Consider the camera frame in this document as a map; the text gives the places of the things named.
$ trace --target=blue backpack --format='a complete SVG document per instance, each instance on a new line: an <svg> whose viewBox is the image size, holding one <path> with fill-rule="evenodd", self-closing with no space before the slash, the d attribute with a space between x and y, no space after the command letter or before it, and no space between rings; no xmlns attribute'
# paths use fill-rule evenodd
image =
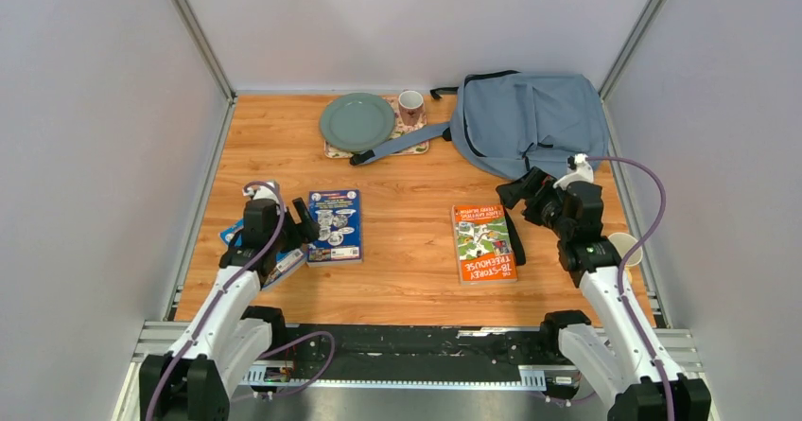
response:
<svg viewBox="0 0 802 421"><path fill-rule="evenodd" d="M603 156L609 132L602 102L584 76L542 75L502 71L471 75L460 87L431 91L457 93L457 107L448 123L388 140L356 154L358 166L442 136L454 142L474 166L508 180L537 167L553 177L566 174L567 159L576 153Z"/></svg>

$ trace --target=white wall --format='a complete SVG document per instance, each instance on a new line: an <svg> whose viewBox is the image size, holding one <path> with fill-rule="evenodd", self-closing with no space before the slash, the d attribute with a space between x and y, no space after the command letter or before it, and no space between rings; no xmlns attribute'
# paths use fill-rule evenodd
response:
<svg viewBox="0 0 802 421"><path fill-rule="evenodd" d="M224 111L170 0L0 0L0 419L108 419Z"/></svg>
<svg viewBox="0 0 802 421"><path fill-rule="evenodd" d="M647 0L189 0L236 89L428 88L506 68L597 86Z"/></svg>
<svg viewBox="0 0 802 421"><path fill-rule="evenodd" d="M623 156L669 206L661 295L724 420L799 419L802 0L668 0L608 101ZM635 195L645 225L656 193Z"/></svg>

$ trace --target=round plate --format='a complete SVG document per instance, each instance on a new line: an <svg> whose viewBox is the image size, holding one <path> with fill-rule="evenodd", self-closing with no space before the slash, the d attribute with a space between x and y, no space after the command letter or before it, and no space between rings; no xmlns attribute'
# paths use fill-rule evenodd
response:
<svg viewBox="0 0 802 421"><path fill-rule="evenodd" d="M340 96L321 116L326 141L345 151L372 149L387 140L395 128L395 112L383 98L367 93Z"/></svg>

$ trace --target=wood surface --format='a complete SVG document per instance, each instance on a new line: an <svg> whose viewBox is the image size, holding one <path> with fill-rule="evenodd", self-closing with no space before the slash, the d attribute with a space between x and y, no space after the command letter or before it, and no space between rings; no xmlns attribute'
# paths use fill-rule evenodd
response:
<svg viewBox="0 0 802 421"><path fill-rule="evenodd" d="M592 307L557 260L557 239L545 228L513 219L527 252L513 284L459 283L450 210L454 204L492 204L503 180L467 163L450 142L435 139L427 153L387 157L363 167L323 155L318 120L335 96L241 96L186 276L177 320L190 320L215 280L225 246L220 231L242 217L241 187L274 179L285 202L310 190L356 188L362 195L364 262L304 267L256 305L279 307L290 323L380 325L539 325L553 310ZM426 96L429 123L449 119L454 96ZM603 186L604 232L626 231L608 165ZM652 319L639 271L638 301Z"/></svg>

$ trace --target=wooden tabletop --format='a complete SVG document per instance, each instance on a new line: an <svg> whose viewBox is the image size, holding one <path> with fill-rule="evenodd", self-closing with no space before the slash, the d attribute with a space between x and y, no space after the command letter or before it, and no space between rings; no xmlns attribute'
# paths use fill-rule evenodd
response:
<svg viewBox="0 0 802 421"><path fill-rule="evenodd" d="M523 220L522 204L513 213L527 253L518 281L461 285L451 206L497 203L495 188L506 182L471 166L442 139L433 140L427 153L363 167L328 159L318 120L334 98L239 98L176 320L190 320L209 293L225 251L219 233L242 218L242 185L273 179L286 202L306 202L310 190L356 188L362 195L363 263L301 268L256 299L256 305L281 308L289 323L534 326L547 312L581 309L599 325L560 267L554 233ZM447 121L456 103L454 96L426 100L429 123ZM596 172L596 183L603 187L604 232L626 231L609 166ZM640 273L633 277L638 301L652 319Z"/></svg>

